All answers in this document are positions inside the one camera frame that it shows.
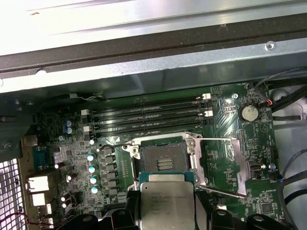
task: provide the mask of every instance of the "cable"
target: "cable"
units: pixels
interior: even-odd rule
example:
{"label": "cable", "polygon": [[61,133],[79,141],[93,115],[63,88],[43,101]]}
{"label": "cable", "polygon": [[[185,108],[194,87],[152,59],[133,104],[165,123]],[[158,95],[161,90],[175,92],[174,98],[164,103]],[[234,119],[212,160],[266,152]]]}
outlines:
{"label": "cable", "polygon": [[30,222],[28,215],[23,212],[15,212],[15,213],[7,215],[4,219],[0,220],[0,224],[12,216],[24,216],[25,222],[29,225],[39,225],[39,226],[52,226],[53,225],[53,224],[48,224],[48,223],[43,223],[43,222]]}
{"label": "cable", "polygon": [[303,155],[304,153],[307,152],[307,149],[302,149],[300,151],[298,151],[296,154],[294,154],[290,160],[288,161],[288,163],[286,164],[283,173],[282,173],[282,177],[285,177],[287,170],[289,169],[290,165],[301,155]]}
{"label": "cable", "polygon": [[294,91],[292,94],[283,97],[282,99],[276,101],[276,104],[272,107],[272,113],[281,110],[288,105],[296,102],[297,100],[301,99],[302,97],[306,96],[307,93],[307,85],[303,86],[302,88]]}
{"label": "cable", "polygon": [[273,116],[273,121],[299,121],[301,116]]}
{"label": "cable", "polygon": [[289,184],[292,184],[294,182],[297,182],[297,181],[300,181],[300,180],[303,180],[303,179],[306,179],[306,178],[307,178],[307,170],[289,177],[288,179],[281,182],[278,185],[278,188],[277,188],[277,195],[278,195],[278,198],[279,198],[279,202],[280,202],[280,204],[283,208],[284,217],[290,224],[292,224],[292,226],[294,227],[295,230],[298,230],[298,228],[295,225],[295,223],[293,222],[291,215],[290,215],[290,213],[287,209],[287,205],[286,205],[284,197],[283,197],[283,188],[285,186],[289,185]]}
{"label": "cable", "polygon": [[307,189],[301,189],[301,190],[298,190],[294,193],[291,193],[289,196],[287,196],[285,199],[284,199],[284,202],[287,204],[289,204],[292,200],[294,200],[295,198],[299,197],[299,196],[302,196],[302,195],[306,195],[307,194]]}
{"label": "cable", "polygon": [[307,76],[299,77],[299,78],[290,78],[290,79],[282,79],[282,80],[272,80],[268,82],[269,90],[296,86],[296,85],[306,85],[307,84]]}
{"label": "cable", "polygon": [[270,75],[268,76],[267,78],[264,78],[262,79],[261,81],[259,81],[256,86],[254,87],[254,91],[260,96],[262,97],[269,105],[273,105],[273,102],[268,98],[266,97],[264,94],[262,94],[261,92],[259,92],[259,86],[263,83],[265,83],[266,81],[269,81],[273,78],[276,78],[276,77],[280,77],[284,74],[287,74],[287,73],[292,73],[292,72],[296,72],[296,71],[300,71],[300,70],[307,70],[307,67],[298,67],[298,68],[293,68],[293,69],[288,69],[288,70],[285,70],[285,71],[282,71],[282,72],[279,72],[279,73],[275,73],[273,75]]}

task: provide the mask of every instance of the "capacitor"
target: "capacitor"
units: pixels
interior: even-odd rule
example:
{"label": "capacitor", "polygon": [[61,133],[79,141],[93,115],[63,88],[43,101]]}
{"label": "capacitor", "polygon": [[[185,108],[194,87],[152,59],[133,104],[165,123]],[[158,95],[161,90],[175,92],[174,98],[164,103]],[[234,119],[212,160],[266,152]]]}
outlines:
{"label": "capacitor", "polygon": [[92,176],[92,178],[90,179],[91,184],[97,183],[98,179],[99,179],[99,176],[98,176],[98,175]]}
{"label": "capacitor", "polygon": [[93,144],[95,144],[96,143],[96,141],[94,140],[94,139],[91,139],[90,141],[89,141],[89,144],[90,145],[93,145]]}
{"label": "capacitor", "polygon": [[88,156],[87,156],[87,160],[88,161],[93,161],[95,159],[95,154],[89,154]]}
{"label": "capacitor", "polygon": [[258,109],[253,105],[244,105],[239,109],[239,117],[243,121],[252,122],[259,116]]}
{"label": "capacitor", "polygon": [[77,174],[74,172],[67,176],[67,180],[71,181],[73,178],[76,178],[76,177],[77,177]]}
{"label": "capacitor", "polygon": [[98,191],[99,191],[99,186],[98,186],[98,185],[95,185],[95,186],[91,189],[91,192],[92,192],[93,194],[97,194]]}
{"label": "capacitor", "polygon": [[59,141],[65,140],[65,138],[63,136],[59,136],[58,139],[59,139]]}
{"label": "capacitor", "polygon": [[72,133],[72,128],[67,127],[67,128],[66,128],[66,133],[67,133],[67,134],[71,134],[71,133]]}
{"label": "capacitor", "polygon": [[91,166],[88,168],[88,171],[89,171],[90,173],[94,173],[94,172],[96,171],[96,169],[97,169],[97,166],[96,166],[96,165],[91,165]]}
{"label": "capacitor", "polygon": [[55,168],[55,169],[59,169],[59,168],[62,168],[62,167],[64,167],[64,166],[65,166],[65,163],[64,163],[64,162],[60,162],[60,163],[55,164],[55,165],[54,165],[54,168]]}
{"label": "capacitor", "polygon": [[66,200],[63,204],[62,204],[62,208],[66,208],[68,205],[71,204],[71,200]]}
{"label": "capacitor", "polygon": [[70,120],[67,120],[64,122],[66,127],[70,127],[72,125],[72,122]]}
{"label": "capacitor", "polygon": [[65,194],[64,196],[61,197],[61,201],[65,201],[67,199],[69,199],[71,197],[71,195],[69,193]]}

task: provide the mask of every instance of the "solid capacitor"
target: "solid capacitor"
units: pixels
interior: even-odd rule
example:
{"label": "solid capacitor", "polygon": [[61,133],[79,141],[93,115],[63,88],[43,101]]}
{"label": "solid capacitor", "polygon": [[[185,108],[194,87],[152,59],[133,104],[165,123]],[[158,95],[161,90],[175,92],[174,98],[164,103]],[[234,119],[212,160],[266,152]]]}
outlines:
{"label": "solid capacitor", "polygon": [[67,180],[71,181],[73,178],[76,178],[76,177],[77,177],[77,174],[74,172],[67,176]]}
{"label": "solid capacitor", "polygon": [[88,161],[93,161],[94,158],[95,158],[95,155],[94,155],[94,154],[89,154],[89,155],[87,156],[87,160],[88,160]]}
{"label": "solid capacitor", "polygon": [[61,201],[64,202],[65,200],[69,199],[70,196],[71,196],[71,195],[70,195],[69,193],[65,194],[64,196],[61,197]]}
{"label": "solid capacitor", "polygon": [[64,162],[60,162],[60,163],[55,164],[54,168],[55,169],[59,169],[59,168],[62,168],[63,166],[65,166],[65,163]]}
{"label": "solid capacitor", "polygon": [[91,139],[91,140],[89,141],[89,144],[90,144],[90,145],[95,144],[95,140],[94,140],[94,139]]}
{"label": "solid capacitor", "polygon": [[63,204],[62,204],[62,208],[66,208],[68,205],[71,204],[71,200],[66,200]]}
{"label": "solid capacitor", "polygon": [[97,194],[98,193],[98,190],[99,190],[99,186],[98,185],[95,185],[92,189],[91,189],[91,192],[93,194]]}
{"label": "solid capacitor", "polygon": [[70,120],[67,120],[64,122],[66,127],[70,127],[72,125],[72,122]]}
{"label": "solid capacitor", "polygon": [[92,176],[92,178],[90,179],[91,184],[97,183],[98,179],[99,179],[99,177],[97,175]]}
{"label": "solid capacitor", "polygon": [[91,166],[88,168],[88,171],[89,171],[90,173],[94,173],[94,172],[96,171],[96,169],[97,169],[97,166],[96,166],[96,165],[91,165]]}
{"label": "solid capacitor", "polygon": [[72,133],[72,128],[67,127],[67,128],[66,128],[66,133],[67,133],[67,134],[71,134],[71,133]]}

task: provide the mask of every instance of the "black cable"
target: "black cable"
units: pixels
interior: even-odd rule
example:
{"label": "black cable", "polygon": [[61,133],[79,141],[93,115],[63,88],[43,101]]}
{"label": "black cable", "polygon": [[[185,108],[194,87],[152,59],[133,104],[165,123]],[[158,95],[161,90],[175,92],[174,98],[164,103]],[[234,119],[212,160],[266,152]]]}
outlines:
{"label": "black cable", "polygon": [[301,120],[301,116],[273,116],[273,121],[298,121]]}
{"label": "black cable", "polygon": [[290,215],[290,213],[287,209],[287,205],[286,205],[284,197],[283,197],[283,188],[285,186],[289,185],[289,184],[292,184],[294,182],[297,182],[297,181],[300,181],[300,180],[303,180],[303,179],[306,179],[306,178],[307,178],[307,170],[289,177],[288,179],[281,182],[278,185],[278,188],[277,188],[277,195],[278,195],[278,198],[279,198],[279,202],[280,202],[280,204],[283,208],[284,217],[290,224],[292,224],[292,226],[294,227],[295,230],[298,230],[298,228],[295,225],[294,221],[292,220],[291,215]]}
{"label": "black cable", "polygon": [[283,170],[283,173],[282,173],[282,176],[283,176],[283,177],[285,177],[286,172],[287,172],[287,170],[289,169],[290,165],[291,165],[299,156],[303,155],[303,154],[306,153],[306,152],[307,152],[307,149],[302,149],[302,150],[298,151],[296,154],[294,154],[294,155],[290,158],[290,160],[288,161],[288,163],[286,164],[286,166],[285,166],[285,168],[284,168],[284,170]]}
{"label": "black cable", "polygon": [[288,105],[296,102],[297,100],[301,99],[302,97],[306,96],[307,93],[307,85],[303,86],[302,88],[294,91],[292,94],[283,97],[282,99],[276,101],[276,105],[272,107],[272,113],[281,110]]}
{"label": "black cable", "polygon": [[307,76],[299,78],[282,79],[282,80],[272,80],[268,82],[268,88],[269,90],[274,90],[288,86],[306,85],[307,84],[306,77]]}
{"label": "black cable", "polygon": [[289,196],[287,196],[285,199],[284,199],[284,202],[287,204],[289,204],[292,200],[294,200],[295,198],[299,197],[299,196],[302,196],[302,195],[307,195],[307,189],[301,189],[301,190],[298,190],[294,193],[291,193]]}
{"label": "black cable", "polygon": [[292,72],[296,72],[296,71],[300,71],[300,70],[307,70],[307,67],[298,67],[298,68],[293,68],[293,69],[288,69],[288,70],[285,70],[285,71],[282,71],[282,72],[279,72],[279,73],[275,73],[273,75],[270,75],[268,76],[267,78],[264,78],[262,79],[261,81],[259,81],[256,86],[254,87],[254,91],[255,93],[257,93],[260,97],[262,97],[266,102],[269,102],[270,104],[272,104],[271,100],[266,97],[264,94],[262,94],[261,92],[259,92],[259,86],[263,83],[265,83],[266,81],[269,81],[273,78],[276,78],[276,77],[280,77],[284,74],[287,74],[287,73],[292,73]]}

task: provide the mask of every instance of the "silver metal frame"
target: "silver metal frame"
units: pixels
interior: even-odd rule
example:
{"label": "silver metal frame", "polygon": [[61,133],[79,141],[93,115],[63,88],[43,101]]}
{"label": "silver metal frame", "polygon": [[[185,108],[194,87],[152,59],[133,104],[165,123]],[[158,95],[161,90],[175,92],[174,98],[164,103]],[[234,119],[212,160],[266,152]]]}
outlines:
{"label": "silver metal frame", "polygon": [[0,27],[0,55],[307,12],[303,0],[18,1],[18,10],[16,5],[0,3],[9,12],[0,19],[10,22]]}
{"label": "silver metal frame", "polygon": [[[228,62],[237,63],[237,61],[239,60],[257,60],[277,56],[287,57],[291,54],[307,53],[307,38],[287,40],[281,42],[269,41],[269,43],[274,44],[274,46],[270,46],[272,47],[272,49],[269,50],[267,43],[265,43],[167,57],[158,57],[152,59],[143,59],[95,67],[87,67],[82,69],[71,69],[51,73],[39,71],[36,75],[27,75],[14,78],[5,78],[5,74],[0,74],[0,77],[2,78],[0,80],[0,93],[37,89],[76,82],[83,82],[83,86],[86,84],[86,81],[123,77],[127,75],[137,77],[139,74],[144,75],[145,73],[158,71],[175,71],[175,69],[183,69],[186,67],[198,67],[199,71],[206,71],[207,68],[204,67],[204,65],[213,65]],[[297,65],[299,65],[299,62],[305,61],[306,59],[299,59],[297,61]],[[276,66],[272,67],[275,73],[277,71]]]}

